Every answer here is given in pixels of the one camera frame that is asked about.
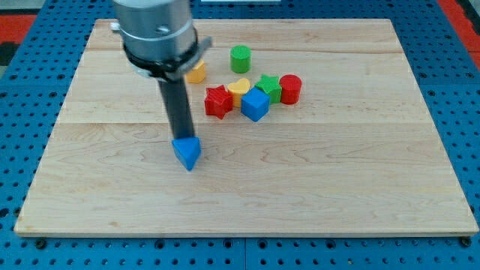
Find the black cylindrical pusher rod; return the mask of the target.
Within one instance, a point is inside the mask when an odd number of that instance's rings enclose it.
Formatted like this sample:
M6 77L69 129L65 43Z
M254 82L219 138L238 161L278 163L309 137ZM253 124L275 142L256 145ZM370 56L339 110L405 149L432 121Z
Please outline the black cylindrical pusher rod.
M158 80L158 84L173 138L177 140L194 137L194 124L185 81L183 79Z

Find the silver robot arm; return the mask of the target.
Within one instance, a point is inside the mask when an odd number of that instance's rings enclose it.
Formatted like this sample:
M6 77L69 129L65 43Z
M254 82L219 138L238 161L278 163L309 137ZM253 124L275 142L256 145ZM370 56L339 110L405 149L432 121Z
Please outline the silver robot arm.
M113 0L123 49L135 71L157 80L174 139L194 137L185 75L212 38L198 39L186 0Z

